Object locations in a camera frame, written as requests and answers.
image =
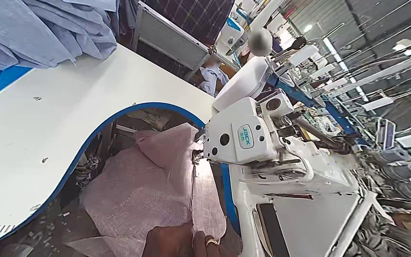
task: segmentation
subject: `black circular hole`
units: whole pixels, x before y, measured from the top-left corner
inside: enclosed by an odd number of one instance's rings
[[[220,144],[221,145],[223,145],[223,146],[225,146],[225,145],[227,145],[229,143],[229,135],[228,134],[223,134],[223,135],[221,135],[221,137],[220,137]]]
[[[278,98],[270,99],[269,102],[266,103],[266,109],[269,111],[273,111],[277,109],[282,102]]]

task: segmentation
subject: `plaid fabric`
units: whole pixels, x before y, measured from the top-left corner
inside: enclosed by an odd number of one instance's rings
[[[146,0],[145,3],[203,44],[214,45],[234,0]]]

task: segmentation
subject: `white sewing machine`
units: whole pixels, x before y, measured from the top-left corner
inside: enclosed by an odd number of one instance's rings
[[[275,72],[316,51],[302,49]],[[354,174],[365,166],[350,145],[300,119],[280,89],[254,100],[274,72],[269,64],[254,57],[230,80],[203,131],[204,157],[229,164],[227,211],[231,222],[237,216],[241,256],[343,256],[371,206],[388,215],[376,194],[359,186]],[[299,127],[323,144],[303,139]]]

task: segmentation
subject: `screw hole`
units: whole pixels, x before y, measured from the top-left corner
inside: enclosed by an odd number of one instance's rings
[[[223,135],[221,135],[221,137],[220,137],[220,144],[221,145],[223,145],[223,146],[225,146],[225,145],[227,145],[229,143],[229,135],[228,134],[223,134]]]

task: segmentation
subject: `light blue fabric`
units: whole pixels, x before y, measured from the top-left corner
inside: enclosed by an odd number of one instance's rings
[[[216,79],[219,79],[222,85],[225,85],[229,81],[228,75],[226,75],[218,66],[212,68],[200,67],[200,70],[204,81],[199,85],[199,89],[216,97]]]
[[[67,3],[81,4],[95,7],[97,9],[116,11],[117,3],[116,0],[63,0]]]
[[[104,10],[62,0],[0,0],[0,71],[48,68],[86,53],[106,59],[117,47]]]

